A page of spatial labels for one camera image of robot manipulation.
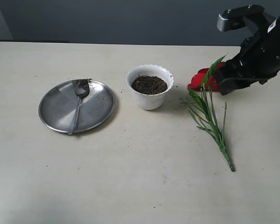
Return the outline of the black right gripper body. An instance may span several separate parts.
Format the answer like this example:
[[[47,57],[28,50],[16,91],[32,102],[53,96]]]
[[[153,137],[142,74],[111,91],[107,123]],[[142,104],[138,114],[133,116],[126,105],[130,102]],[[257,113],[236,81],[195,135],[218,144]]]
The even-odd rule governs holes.
[[[240,59],[238,76],[249,82],[265,83],[280,71],[280,30],[270,31]]]

